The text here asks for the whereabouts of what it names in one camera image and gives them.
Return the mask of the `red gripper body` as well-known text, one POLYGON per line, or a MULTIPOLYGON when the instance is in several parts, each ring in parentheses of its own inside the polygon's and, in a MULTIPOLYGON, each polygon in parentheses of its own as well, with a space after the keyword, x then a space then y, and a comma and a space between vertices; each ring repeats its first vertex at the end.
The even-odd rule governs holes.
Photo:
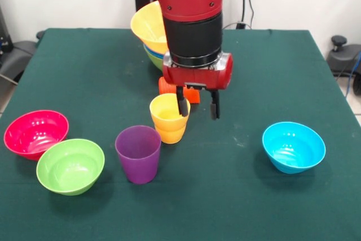
POLYGON ((179 66, 172 61, 170 52, 166 52, 162 72, 169 84, 224 90, 230 84, 232 68, 232 54, 226 52, 221 52, 211 65, 201 68, 179 66))

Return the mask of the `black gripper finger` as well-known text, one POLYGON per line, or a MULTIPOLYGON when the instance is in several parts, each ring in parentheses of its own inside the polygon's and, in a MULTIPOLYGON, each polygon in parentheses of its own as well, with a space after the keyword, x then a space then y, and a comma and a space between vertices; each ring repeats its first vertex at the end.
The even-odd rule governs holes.
POLYGON ((218 90, 210 90, 211 94, 211 104, 210 104, 210 113, 211 118, 213 120, 220 118, 220 103, 219 103, 219 91, 218 90))
POLYGON ((187 117, 189 114, 187 99, 184 96, 183 86, 176 86, 176 96, 179 114, 187 117))

